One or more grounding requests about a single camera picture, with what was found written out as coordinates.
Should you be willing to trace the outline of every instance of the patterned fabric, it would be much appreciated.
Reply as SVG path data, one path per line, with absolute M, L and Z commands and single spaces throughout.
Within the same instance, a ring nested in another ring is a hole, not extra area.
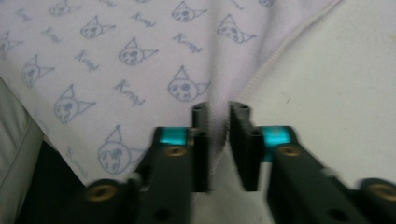
M 0 77 L 84 184 L 123 179 L 157 126 L 228 101 L 337 0 L 0 0 Z

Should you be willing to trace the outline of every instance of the cat face print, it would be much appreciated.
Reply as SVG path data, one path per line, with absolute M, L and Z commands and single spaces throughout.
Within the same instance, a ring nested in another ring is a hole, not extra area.
M 172 12 L 172 17 L 177 21 L 192 21 L 201 16 L 206 10 L 193 10 L 187 6 L 186 3 L 181 2 L 177 8 Z
M 189 79 L 182 66 L 168 85 L 169 93 L 182 102 L 191 102 L 207 89 L 208 83 L 196 84 Z
M 262 4 L 265 7 L 270 7 L 273 5 L 275 0 L 259 0 L 259 3 Z
M 235 23 L 233 16 L 228 15 L 219 26 L 218 34 L 230 38 L 237 44 L 249 41 L 255 35 L 248 35 L 242 32 Z
M 63 2 L 60 2 L 60 3 L 56 4 L 55 6 L 50 7 L 49 14 L 54 17 L 61 17 L 63 15 L 71 13 L 77 9 L 79 9 L 79 7 L 70 7 L 67 4 L 67 0 L 64 0 Z
M 130 159 L 128 148 L 122 143 L 107 142 L 99 149 L 99 162 L 112 175 L 121 173 Z
M 46 75 L 48 72 L 55 68 L 40 67 L 37 65 L 37 55 L 29 60 L 22 70 L 22 80 L 28 87 L 32 87 L 33 84 L 41 77 Z
M 66 124 L 75 116 L 82 114 L 85 110 L 96 103 L 86 103 L 75 98 L 73 85 L 65 91 L 54 105 L 55 116 L 58 120 Z
M 97 36 L 107 32 L 108 30 L 114 28 L 114 25 L 101 25 L 98 22 L 97 17 L 93 18 L 81 29 L 81 34 L 89 39 L 96 38 Z
M 120 174 L 132 161 L 139 160 L 141 155 L 140 151 L 129 149 L 122 143 L 120 126 L 116 127 L 98 150 L 99 163 L 112 175 Z
M 139 48 L 134 38 L 127 46 L 125 46 L 125 49 L 120 52 L 119 58 L 123 63 L 128 65 L 137 65 L 157 52 L 157 49 L 152 50 Z
M 10 40 L 9 31 L 0 35 L 0 59 L 5 60 L 8 55 L 8 52 L 21 43 L 23 42 Z
M 8 50 L 9 50 L 8 39 L 5 39 L 5 38 L 0 39 L 0 58 L 2 60 L 6 59 Z

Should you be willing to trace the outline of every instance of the white fabric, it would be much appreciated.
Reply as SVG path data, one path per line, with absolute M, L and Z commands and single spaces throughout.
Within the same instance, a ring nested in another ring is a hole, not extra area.
M 15 223 L 43 133 L 0 78 L 0 223 Z
M 0 76 L 83 183 L 123 179 L 202 101 L 221 145 L 228 100 L 337 2 L 2 0 Z
M 292 125 L 300 141 L 348 187 L 396 183 L 396 2 L 345 1 L 260 68 L 239 100 L 256 125 Z M 272 224 L 260 192 L 242 191 L 228 150 L 213 191 L 195 202 L 193 223 Z

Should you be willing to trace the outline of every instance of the black metal bracket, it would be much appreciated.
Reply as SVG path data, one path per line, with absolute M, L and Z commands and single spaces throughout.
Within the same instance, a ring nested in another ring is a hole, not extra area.
M 258 189 L 260 166 L 272 162 L 266 195 L 276 224 L 396 223 L 396 185 L 364 179 L 348 189 L 298 141 L 288 126 L 254 126 L 250 108 L 230 104 L 230 143 L 246 191 Z M 103 179 L 76 195 L 56 223 L 188 224 L 191 193 L 209 192 L 207 104 L 192 109 L 191 127 L 159 127 L 125 183 Z

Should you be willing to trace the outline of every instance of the brass screw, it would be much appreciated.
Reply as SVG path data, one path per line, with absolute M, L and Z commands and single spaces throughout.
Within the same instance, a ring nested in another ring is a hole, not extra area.
M 396 188 L 386 184 L 373 184 L 369 187 L 370 191 L 376 196 L 396 202 Z
M 300 149 L 298 149 L 297 147 L 290 147 L 290 146 L 286 146 L 286 147 L 280 147 L 279 151 L 285 155 L 285 156 L 300 156 Z
M 86 193 L 86 199 L 91 202 L 99 203 L 107 201 L 117 194 L 118 189 L 113 185 L 100 185 L 91 188 Z
M 169 147 L 165 152 L 167 156 L 171 157 L 179 157 L 187 153 L 186 148 L 184 147 Z

